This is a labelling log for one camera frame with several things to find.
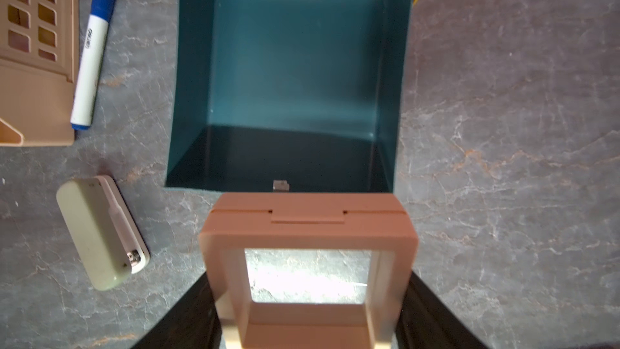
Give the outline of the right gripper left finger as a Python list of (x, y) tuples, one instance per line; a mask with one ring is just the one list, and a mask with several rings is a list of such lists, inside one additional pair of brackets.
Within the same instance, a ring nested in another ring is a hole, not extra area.
[(221, 323), (207, 274), (132, 348), (219, 348)]

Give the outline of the small wooden frame box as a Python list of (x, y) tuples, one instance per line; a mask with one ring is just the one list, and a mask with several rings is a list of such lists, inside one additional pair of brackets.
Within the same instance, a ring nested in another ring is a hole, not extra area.
[(418, 250), (389, 193), (226, 193), (199, 244), (228, 348), (389, 348)]

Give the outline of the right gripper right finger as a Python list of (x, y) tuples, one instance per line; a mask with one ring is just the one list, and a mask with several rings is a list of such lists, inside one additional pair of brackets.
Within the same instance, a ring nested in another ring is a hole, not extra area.
[(432, 290), (412, 273), (397, 322), (399, 348), (485, 348)]

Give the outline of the teal three-drawer cabinet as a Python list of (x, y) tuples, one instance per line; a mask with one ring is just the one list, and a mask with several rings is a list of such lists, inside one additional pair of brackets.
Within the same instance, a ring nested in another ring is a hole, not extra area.
[(179, 0), (166, 187), (389, 193), (418, 0)]

